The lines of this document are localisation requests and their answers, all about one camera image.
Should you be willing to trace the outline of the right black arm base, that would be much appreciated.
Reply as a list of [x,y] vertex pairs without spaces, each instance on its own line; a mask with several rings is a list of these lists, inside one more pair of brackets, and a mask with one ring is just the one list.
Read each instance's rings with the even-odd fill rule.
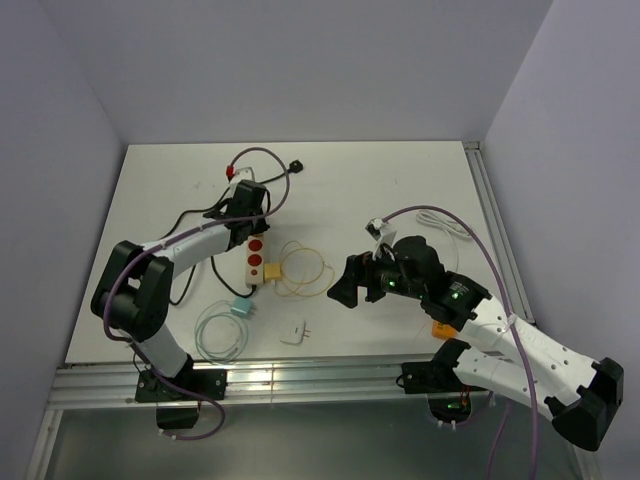
[[429,413],[437,422],[460,423],[472,411],[470,387],[454,374],[459,358],[470,346],[460,340],[449,339],[429,361],[405,362],[396,385],[407,395],[446,394],[446,397],[427,399]]

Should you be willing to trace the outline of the beige red power strip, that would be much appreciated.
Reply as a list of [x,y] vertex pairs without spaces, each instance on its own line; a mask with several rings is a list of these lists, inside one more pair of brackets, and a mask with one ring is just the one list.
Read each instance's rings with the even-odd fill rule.
[[247,286],[264,283],[266,247],[263,235],[252,235],[246,242],[246,262],[244,280]]

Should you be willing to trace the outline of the orange-yellow charger with cable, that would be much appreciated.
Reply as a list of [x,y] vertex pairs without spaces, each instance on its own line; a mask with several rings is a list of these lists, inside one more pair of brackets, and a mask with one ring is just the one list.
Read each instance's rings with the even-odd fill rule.
[[277,282],[282,278],[282,269],[280,263],[267,263],[264,265],[264,282]]

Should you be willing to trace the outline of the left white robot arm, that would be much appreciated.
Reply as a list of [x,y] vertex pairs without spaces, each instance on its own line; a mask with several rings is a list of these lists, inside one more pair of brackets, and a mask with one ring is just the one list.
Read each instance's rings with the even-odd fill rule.
[[242,180],[204,221],[160,240],[117,243],[90,303],[113,341],[126,342],[160,374],[159,388],[183,399],[195,386],[191,356],[166,325],[173,280],[200,262],[265,232],[268,189]]

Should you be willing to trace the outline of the light teal charger with cable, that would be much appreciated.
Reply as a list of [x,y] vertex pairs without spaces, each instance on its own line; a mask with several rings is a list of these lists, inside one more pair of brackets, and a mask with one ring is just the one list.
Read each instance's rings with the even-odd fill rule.
[[244,297],[236,297],[231,303],[230,313],[238,318],[248,320],[255,313],[255,303]]

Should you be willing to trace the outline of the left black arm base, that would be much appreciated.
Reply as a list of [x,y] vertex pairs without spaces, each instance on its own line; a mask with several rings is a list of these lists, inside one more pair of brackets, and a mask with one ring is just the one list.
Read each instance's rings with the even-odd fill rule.
[[[222,429],[226,412],[220,401],[225,397],[226,387],[225,369],[195,369],[173,379],[145,370],[139,373],[134,402],[156,406],[156,425],[163,435],[195,441],[209,438]],[[218,411],[217,424],[205,433],[188,434],[206,404]]]

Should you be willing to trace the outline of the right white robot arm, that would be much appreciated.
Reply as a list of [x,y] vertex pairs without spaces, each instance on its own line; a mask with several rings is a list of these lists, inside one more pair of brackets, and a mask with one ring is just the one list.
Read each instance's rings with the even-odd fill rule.
[[489,390],[536,410],[571,444],[601,446],[623,401],[624,369],[613,359],[577,353],[508,314],[486,288],[446,270],[421,236],[349,256],[327,295],[353,309],[359,289],[369,303],[388,294],[416,300],[456,332],[430,360],[402,364],[405,393]]

